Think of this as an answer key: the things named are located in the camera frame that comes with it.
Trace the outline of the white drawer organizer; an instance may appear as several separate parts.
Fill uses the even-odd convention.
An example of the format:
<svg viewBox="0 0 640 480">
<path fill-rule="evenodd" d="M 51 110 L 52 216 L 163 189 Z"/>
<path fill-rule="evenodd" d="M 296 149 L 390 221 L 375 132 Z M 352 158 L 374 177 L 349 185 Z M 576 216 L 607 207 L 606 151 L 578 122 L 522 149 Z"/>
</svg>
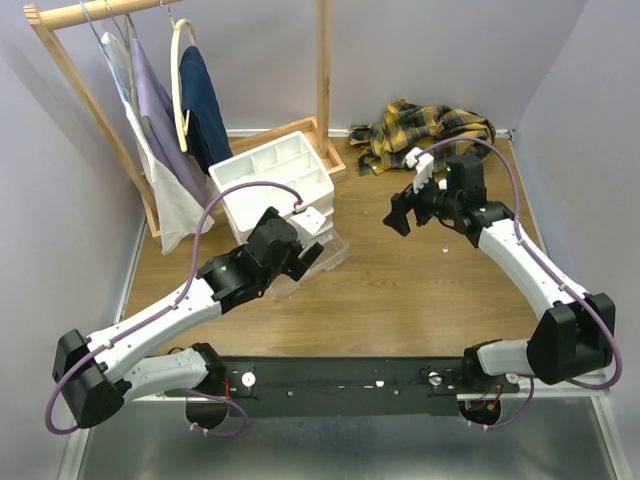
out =
<svg viewBox="0 0 640 480">
<path fill-rule="evenodd" d="M 215 192 L 222 193 L 237 185 L 242 188 L 221 200 L 222 208 L 236 241 L 246 242 L 258 220 L 269 207 L 289 220 L 295 205 L 334 207 L 334 183 L 312 147 L 301 133 L 291 133 L 262 146 L 238 154 L 209 168 Z M 302 277 L 304 281 L 329 272 L 348 257 L 349 245 L 336 232 L 332 222 L 318 235 L 300 229 L 301 243 L 314 242 L 324 251 Z"/>
</svg>

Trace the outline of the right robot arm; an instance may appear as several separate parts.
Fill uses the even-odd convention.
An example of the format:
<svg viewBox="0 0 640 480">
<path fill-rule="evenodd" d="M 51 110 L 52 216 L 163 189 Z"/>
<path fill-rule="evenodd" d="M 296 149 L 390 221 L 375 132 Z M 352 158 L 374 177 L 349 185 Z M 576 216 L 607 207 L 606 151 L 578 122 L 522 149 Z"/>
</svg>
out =
<svg viewBox="0 0 640 480">
<path fill-rule="evenodd" d="M 566 276 L 531 242 L 507 206 L 488 200 L 478 157 L 451 158 L 443 183 L 434 179 L 434 158 L 428 153 L 414 148 L 404 164 L 415 176 L 393 195 L 384 224 L 406 236 L 407 216 L 413 213 L 419 226 L 436 219 L 465 236 L 506 273 L 538 320 L 528 339 L 493 340 L 466 349 L 459 371 L 467 389 L 483 391 L 496 376 L 506 374 L 554 385 L 611 364 L 613 301 L 605 294 L 588 293 Z"/>
</svg>

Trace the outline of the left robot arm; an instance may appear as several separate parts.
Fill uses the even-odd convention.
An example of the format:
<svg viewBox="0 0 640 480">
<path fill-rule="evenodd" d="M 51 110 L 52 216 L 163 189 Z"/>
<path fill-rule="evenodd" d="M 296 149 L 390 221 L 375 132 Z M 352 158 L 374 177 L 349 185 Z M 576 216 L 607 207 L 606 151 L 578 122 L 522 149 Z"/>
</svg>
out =
<svg viewBox="0 0 640 480">
<path fill-rule="evenodd" d="M 270 207 L 246 242 L 193 266 L 187 281 L 125 321 L 84 336 L 73 329 L 57 342 L 52 377 L 56 387 L 45 423 L 58 433 L 51 413 L 62 397 L 79 429 L 94 427 L 133 399 L 163 390 L 211 395 L 224 384 L 224 367 L 208 344 L 154 357 L 152 351 L 181 333 L 262 297 L 285 275 L 300 280 L 322 254 L 316 242 L 326 218 L 307 207 L 283 218 Z"/>
</svg>

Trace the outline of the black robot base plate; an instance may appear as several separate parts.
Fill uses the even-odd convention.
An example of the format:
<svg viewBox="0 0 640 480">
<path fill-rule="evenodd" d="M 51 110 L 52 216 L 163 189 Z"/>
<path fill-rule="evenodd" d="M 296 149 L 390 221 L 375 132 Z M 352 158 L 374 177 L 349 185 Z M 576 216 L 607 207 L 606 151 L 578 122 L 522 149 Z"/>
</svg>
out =
<svg viewBox="0 0 640 480">
<path fill-rule="evenodd" d="M 456 416 L 458 399 L 519 387 L 465 374 L 461 357 L 224 356 L 231 399 L 251 418 L 429 414 Z"/>
</svg>

